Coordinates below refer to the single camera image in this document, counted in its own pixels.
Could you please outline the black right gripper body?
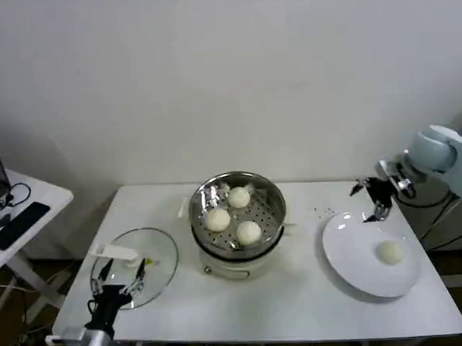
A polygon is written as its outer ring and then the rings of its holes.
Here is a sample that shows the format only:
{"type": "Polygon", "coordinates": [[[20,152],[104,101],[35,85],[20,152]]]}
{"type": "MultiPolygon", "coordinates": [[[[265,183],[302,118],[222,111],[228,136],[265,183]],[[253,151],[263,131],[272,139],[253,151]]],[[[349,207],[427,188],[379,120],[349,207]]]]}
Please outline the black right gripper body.
{"type": "Polygon", "coordinates": [[[371,177],[366,179],[366,190],[370,195],[372,202],[383,209],[392,207],[392,185],[389,181],[380,178],[371,177]]]}

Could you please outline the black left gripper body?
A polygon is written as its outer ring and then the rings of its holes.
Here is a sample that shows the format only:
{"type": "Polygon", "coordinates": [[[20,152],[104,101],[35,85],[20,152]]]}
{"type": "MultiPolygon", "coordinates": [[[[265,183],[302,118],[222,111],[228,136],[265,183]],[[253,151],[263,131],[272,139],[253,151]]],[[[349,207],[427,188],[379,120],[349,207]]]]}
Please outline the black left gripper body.
{"type": "Polygon", "coordinates": [[[118,311],[131,302],[130,295],[122,294],[125,285],[106,285],[100,294],[94,294],[87,302],[91,320],[86,324],[89,330],[112,331],[118,311]]]}

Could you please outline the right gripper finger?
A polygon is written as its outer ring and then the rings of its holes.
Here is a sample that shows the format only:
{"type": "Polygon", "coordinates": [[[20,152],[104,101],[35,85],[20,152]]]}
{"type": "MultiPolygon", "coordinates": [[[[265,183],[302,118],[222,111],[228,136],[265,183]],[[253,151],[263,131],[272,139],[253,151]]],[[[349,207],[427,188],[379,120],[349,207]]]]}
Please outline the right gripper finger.
{"type": "Polygon", "coordinates": [[[383,205],[375,206],[371,215],[364,216],[364,222],[383,222],[390,215],[391,208],[383,205]]]}
{"type": "Polygon", "coordinates": [[[367,188],[369,186],[369,179],[368,178],[359,178],[356,180],[356,183],[350,190],[350,196],[353,196],[359,193],[362,189],[367,188]]]}

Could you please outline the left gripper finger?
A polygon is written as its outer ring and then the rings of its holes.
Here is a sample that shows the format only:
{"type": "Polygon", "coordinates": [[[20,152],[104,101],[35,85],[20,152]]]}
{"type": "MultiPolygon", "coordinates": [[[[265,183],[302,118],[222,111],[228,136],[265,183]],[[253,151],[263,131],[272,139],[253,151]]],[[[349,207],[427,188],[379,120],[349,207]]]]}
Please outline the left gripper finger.
{"type": "Polygon", "coordinates": [[[137,293],[143,290],[145,283],[143,282],[144,275],[145,275],[145,268],[146,268],[146,259],[142,258],[141,264],[137,269],[137,273],[135,275],[135,279],[129,284],[126,285],[123,290],[122,294],[136,296],[137,293]]]}
{"type": "Polygon", "coordinates": [[[113,259],[109,259],[105,266],[101,268],[99,274],[91,279],[91,285],[94,294],[100,294],[102,292],[103,283],[108,278],[108,274],[113,265],[113,259]]]}

